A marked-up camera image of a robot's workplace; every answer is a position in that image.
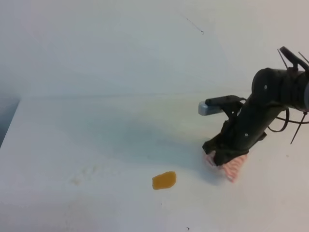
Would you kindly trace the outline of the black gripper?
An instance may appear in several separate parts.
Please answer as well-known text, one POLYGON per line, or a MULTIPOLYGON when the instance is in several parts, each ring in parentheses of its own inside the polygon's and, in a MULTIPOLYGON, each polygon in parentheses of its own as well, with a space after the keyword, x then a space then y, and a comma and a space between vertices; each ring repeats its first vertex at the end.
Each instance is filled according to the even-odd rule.
POLYGON ((246 155, 259 141, 266 128, 285 107, 277 103, 262 103, 252 95, 242 106, 240 113, 221 135, 206 141, 202 149, 206 155, 215 152, 213 162, 222 166, 246 155))

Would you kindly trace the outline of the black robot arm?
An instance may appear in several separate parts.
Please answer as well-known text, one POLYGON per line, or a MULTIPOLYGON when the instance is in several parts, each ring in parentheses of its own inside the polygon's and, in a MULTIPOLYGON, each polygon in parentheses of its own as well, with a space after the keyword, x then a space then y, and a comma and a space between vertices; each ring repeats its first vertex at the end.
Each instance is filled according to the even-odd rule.
POLYGON ((266 137, 265 130, 282 112, 286 112, 282 131, 290 123, 289 110, 294 108, 307 115, 309 111, 309 62, 299 58, 285 46, 278 49, 282 60, 292 66, 284 70, 265 68, 253 78, 252 92, 245 99, 235 95, 201 101, 198 113, 209 116, 224 112, 228 119, 221 131, 202 146, 213 154, 212 163, 222 166, 249 153, 266 137))

